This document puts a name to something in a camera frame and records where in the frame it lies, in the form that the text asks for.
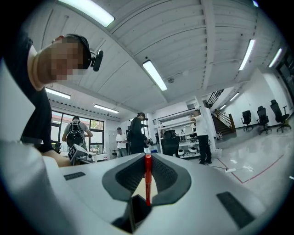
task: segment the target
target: person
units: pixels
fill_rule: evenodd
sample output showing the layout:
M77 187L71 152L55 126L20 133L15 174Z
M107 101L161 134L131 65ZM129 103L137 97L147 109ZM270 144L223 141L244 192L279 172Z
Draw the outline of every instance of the person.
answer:
M150 140L141 132L141 122L147 120L143 112L138 113L130 124L130 152L131 154L144 152L144 146Z
M71 126L73 125L73 123L76 123L76 124L79 125L80 133L81 133L82 138L83 138L83 141L84 141L84 143L81 145L81 147L83 147L83 149L85 149L86 151L88 151L88 150L87 150L87 146L86 146L85 138L90 138L90 137L93 136L93 134L92 134L92 132L88 129L88 127L86 126L85 123L79 121L79 117L77 117L77 116L74 116L74 117L73 117L73 121L72 121L72 123L69 123L69 124L65 127L65 129L64 129L64 133L63 133L63 136L62 136L62 141L63 141L63 142L66 142L66 136L67 136L68 133L71 131Z
M59 36L37 52L28 34L19 30L14 39L7 41L4 61L19 88L35 106L22 136L42 139L43 145L38 150L43 156L54 158L59 167L70 166L69 158L56 153L51 144L52 113L45 85L65 80L75 70L90 66L87 39L76 34Z
M181 141L184 141L184 140L186 140L186 138L185 138L185 136L183 135L183 136L181 136Z
M201 155L200 164L211 164L211 152L208 144L208 127L205 119L202 117L200 110L194 111L194 117L190 117L192 122L196 122L196 132L199 141L199 151Z
M127 137L125 134L122 133L121 128L118 127L117 129L117 136L115 138L115 141L118 143L117 147L117 157L124 157L128 155L127 148L125 144L127 143Z
M159 145L159 136L158 136L158 131L155 133L155 137L156 137L156 144Z

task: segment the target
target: fluorescent light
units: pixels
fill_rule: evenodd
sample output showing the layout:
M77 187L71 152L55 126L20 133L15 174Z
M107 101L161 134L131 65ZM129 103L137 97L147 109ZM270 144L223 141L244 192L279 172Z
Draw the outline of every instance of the fluorescent light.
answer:
M167 90L166 85L164 84L161 76L159 75L151 61L144 62L143 67L150 74L150 76L153 78L153 80L156 82L156 84L159 86L161 90Z
M224 105L223 107L221 107L220 110L222 110L224 107L226 107L226 105Z
M282 52L282 49L280 48L280 49L277 51L275 57L273 58L273 60L271 61L270 65L269 65L268 67L272 67L272 66L274 65L274 63L275 63L275 62L277 61L277 59L279 58L281 52Z
M48 93L51 93L51 94L54 94L54 95L58 95L58 96L61 96L61 97L63 97L63 98L66 98L66 99L70 99L70 95L67 95L67 94L65 94L65 93L61 93L61 92L59 92L59 91L56 91L56 90L52 90L52 89L49 89L49 88L45 88L46 89L46 91L48 92Z
M230 99L230 101L232 101L233 99L235 99L235 97L236 97L238 94L239 94L239 92L238 92L237 94L235 94L235 95L233 96L233 98Z
M103 110L106 110L106 111L114 112L114 113L119 113L116 110L113 110L113 109L110 109L110 108L106 108L106 107L103 107L103 106L100 106L100 105L94 105L94 107L95 108L100 108L100 109L103 109Z
M100 7L98 4L91 0L58 0L67 5L70 5L77 10L83 12L84 14L90 16L98 23L107 27L110 25L112 21L114 21L114 17L110 15L106 10Z
M258 3L256 1L253 0L253 5L258 7Z
M242 61L242 64L239 68L239 70L243 70L244 67L245 67L245 64L247 63L247 60L249 59L249 56L252 52L252 49L253 49L253 46L254 46L254 43L255 43L255 40L251 39L250 42L249 42L249 45L248 45L248 48L247 48L247 51L246 51L246 54L244 56L244 59Z

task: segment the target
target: ceiling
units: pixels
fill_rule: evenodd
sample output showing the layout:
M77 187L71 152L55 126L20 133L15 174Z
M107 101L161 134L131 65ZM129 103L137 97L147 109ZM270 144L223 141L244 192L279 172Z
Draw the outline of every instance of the ceiling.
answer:
M116 109L119 114L113 116L118 119L248 81L257 66L267 66L278 48L286 46L250 0L94 2L115 17L107 28L52 1L36 9L25 27L37 50L68 33L85 36L93 51L103 50L99 72L89 69L54 88L72 95L70 103L80 108L93 110L97 103ZM250 39L256 39L254 50L239 71ZM147 59L164 79L166 91L142 68Z

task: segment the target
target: red line on floor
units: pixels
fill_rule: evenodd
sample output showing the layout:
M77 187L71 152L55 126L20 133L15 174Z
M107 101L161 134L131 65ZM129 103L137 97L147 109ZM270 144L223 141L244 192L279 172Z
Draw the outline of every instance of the red line on floor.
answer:
M229 169L229 168L228 168L228 167L227 167L227 166L226 166L226 165L225 165L220 159L217 159L217 160L219 160L219 161L221 162L221 164L223 164L223 165L225 166L225 168ZM232 174L233 176L235 176L236 179L239 180L241 184L243 184L243 182L242 182L242 181L241 181L241 180L240 180L240 179L239 179L239 178L238 178L233 172L232 172L231 174Z
M243 184L246 183L246 182L248 182L249 180L252 180L252 179L256 178L257 176L261 175L262 173L264 173L266 170L268 170L269 168L271 168L271 167L272 167L277 161L279 161L283 156L284 156L284 155L281 155L281 156L280 156L276 161L274 161L274 163L272 163L269 167L265 168L262 172L260 172L260 173L257 174L256 176L253 176L252 178L250 178L250 179L244 181Z

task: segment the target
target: red pen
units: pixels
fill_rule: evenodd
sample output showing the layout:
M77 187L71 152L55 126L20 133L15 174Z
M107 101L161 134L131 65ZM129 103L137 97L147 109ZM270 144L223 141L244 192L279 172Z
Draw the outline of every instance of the red pen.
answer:
M150 206L150 193L151 193L151 166L152 166L152 158L151 155L145 155L145 185L146 185L146 204Z

